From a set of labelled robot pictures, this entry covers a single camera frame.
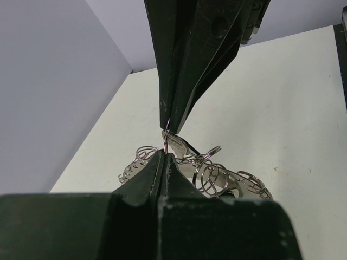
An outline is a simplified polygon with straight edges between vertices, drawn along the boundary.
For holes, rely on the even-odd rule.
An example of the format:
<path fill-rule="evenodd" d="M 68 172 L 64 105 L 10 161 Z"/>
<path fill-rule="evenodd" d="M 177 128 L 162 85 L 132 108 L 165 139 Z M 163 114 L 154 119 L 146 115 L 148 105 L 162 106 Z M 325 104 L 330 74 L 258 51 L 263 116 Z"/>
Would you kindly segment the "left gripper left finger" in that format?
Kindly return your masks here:
<path fill-rule="evenodd" d="M 165 155 L 111 193 L 1 196 L 1 259 L 155 259 Z"/>

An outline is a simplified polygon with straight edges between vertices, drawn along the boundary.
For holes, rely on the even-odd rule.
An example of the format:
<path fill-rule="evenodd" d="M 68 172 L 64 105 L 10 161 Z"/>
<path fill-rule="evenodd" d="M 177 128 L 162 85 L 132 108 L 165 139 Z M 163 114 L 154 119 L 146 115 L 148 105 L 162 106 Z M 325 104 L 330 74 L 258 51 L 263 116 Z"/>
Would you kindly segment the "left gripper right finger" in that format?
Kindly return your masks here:
<path fill-rule="evenodd" d="M 274 201 L 209 199 L 165 156 L 158 200 L 159 259 L 300 259 L 291 221 Z"/>

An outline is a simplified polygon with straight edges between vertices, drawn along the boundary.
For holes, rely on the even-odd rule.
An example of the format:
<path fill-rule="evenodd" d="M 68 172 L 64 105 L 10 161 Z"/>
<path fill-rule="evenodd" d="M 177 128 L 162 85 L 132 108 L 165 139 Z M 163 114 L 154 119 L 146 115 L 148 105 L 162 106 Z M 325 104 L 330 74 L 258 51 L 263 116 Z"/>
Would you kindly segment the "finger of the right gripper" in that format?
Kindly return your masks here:
<path fill-rule="evenodd" d="M 145 1 L 159 78 L 159 124 L 162 129 L 181 130 L 192 108 L 197 83 L 179 85 L 187 41 L 198 1 Z"/>

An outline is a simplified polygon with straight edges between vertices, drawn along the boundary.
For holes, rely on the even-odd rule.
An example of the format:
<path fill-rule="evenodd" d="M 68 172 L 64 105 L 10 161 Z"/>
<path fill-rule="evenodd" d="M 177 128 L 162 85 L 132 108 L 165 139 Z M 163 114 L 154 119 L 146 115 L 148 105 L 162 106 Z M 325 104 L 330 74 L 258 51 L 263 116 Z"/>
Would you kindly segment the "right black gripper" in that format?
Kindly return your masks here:
<path fill-rule="evenodd" d="M 172 132 L 179 133 L 195 104 L 200 83 L 220 60 L 229 36 L 240 36 L 240 45 L 257 34 L 270 0 L 198 1 L 172 104 Z"/>

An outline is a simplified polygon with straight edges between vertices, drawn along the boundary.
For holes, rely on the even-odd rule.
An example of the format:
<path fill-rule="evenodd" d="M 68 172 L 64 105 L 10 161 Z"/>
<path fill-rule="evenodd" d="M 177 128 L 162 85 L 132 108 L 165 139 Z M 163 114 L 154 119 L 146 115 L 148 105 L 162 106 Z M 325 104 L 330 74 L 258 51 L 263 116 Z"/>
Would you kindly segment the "large metal keyring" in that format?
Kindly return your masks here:
<path fill-rule="evenodd" d="M 216 146 L 201 154 L 188 149 L 180 158 L 174 158 L 180 172 L 206 197 L 273 200 L 271 192 L 255 175 L 245 171 L 233 172 L 222 164 L 212 162 L 211 157 L 220 150 L 221 147 Z"/>

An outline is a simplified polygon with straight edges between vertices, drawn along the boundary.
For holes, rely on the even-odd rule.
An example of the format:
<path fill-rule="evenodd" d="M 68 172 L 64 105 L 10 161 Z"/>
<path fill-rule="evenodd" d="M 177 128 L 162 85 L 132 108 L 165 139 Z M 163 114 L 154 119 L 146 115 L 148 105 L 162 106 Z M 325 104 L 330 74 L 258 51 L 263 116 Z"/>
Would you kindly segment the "black tag key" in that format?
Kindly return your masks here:
<path fill-rule="evenodd" d="M 178 136 L 177 134 L 171 133 L 169 130 L 170 119 L 167 121 L 166 126 L 162 130 L 162 138 L 164 141 L 164 152 L 168 152 L 170 147 L 177 158 L 183 159 L 190 156 L 201 155 L 191 144 L 186 140 Z"/>

